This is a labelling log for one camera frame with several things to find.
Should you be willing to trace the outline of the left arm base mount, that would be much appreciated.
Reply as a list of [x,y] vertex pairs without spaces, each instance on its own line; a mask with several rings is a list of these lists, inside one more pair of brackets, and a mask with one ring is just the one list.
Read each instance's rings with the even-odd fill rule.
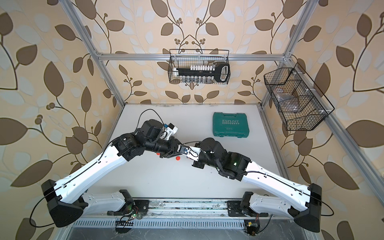
[[149,210],[149,200],[134,200],[127,190],[119,190],[118,199],[123,200],[124,204],[116,211],[108,211],[108,216],[124,216],[132,214],[145,216]]

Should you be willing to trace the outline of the plastic bag in basket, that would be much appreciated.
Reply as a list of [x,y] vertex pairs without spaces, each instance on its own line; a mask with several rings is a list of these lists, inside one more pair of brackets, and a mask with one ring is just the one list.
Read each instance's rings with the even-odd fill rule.
[[274,94],[283,112],[298,112],[300,110],[298,97],[285,93],[281,88],[274,89]]

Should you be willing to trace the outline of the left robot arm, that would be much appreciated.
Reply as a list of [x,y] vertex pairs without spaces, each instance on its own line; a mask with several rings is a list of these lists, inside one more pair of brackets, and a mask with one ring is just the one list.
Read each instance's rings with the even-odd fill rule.
[[133,133],[112,140],[104,152],[69,176],[44,182],[42,191],[54,225],[66,227],[80,217],[94,213],[124,216],[135,212],[134,200],[127,190],[104,195],[88,194],[87,190],[106,174],[145,151],[157,153],[162,158],[178,156],[181,143],[173,136],[177,130],[173,124],[145,121]]

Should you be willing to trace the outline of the black white tool in basket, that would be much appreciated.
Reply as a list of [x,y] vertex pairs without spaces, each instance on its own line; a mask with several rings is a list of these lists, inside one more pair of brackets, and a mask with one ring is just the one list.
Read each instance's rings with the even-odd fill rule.
[[179,79],[186,83],[226,84],[231,75],[230,64],[213,63],[212,65],[173,67],[169,71],[170,82]]

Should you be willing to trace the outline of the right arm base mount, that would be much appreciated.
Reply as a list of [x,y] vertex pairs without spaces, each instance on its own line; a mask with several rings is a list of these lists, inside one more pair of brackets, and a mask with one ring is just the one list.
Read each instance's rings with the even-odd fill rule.
[[227,201],[229,217],[268,217],[268,213],[257,213],[250,207],[250,199],[253,192],[245,192],[240,201]]

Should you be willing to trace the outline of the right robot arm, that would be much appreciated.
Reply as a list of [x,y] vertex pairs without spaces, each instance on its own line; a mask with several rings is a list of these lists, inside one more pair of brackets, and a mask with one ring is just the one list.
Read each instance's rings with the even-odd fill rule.
[[321,225],[322,188],[316,184],[302,185],[272,173],[250,158],[228,152],[213,138],[207,138],[181,151],[194,160],[193,166],[215,168],[219,175],[260,187],[271,193],[270,197],[244,194],[247,210],[291,218],[300,227],[318,233]]

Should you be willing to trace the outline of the green tool case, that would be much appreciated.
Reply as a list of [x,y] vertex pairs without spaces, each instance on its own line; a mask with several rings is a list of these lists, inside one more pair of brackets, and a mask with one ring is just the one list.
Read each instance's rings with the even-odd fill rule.
[[219,113],[213,114],[213,135],[216,137],[247,138],[250,129],[247,115],[244,113]]

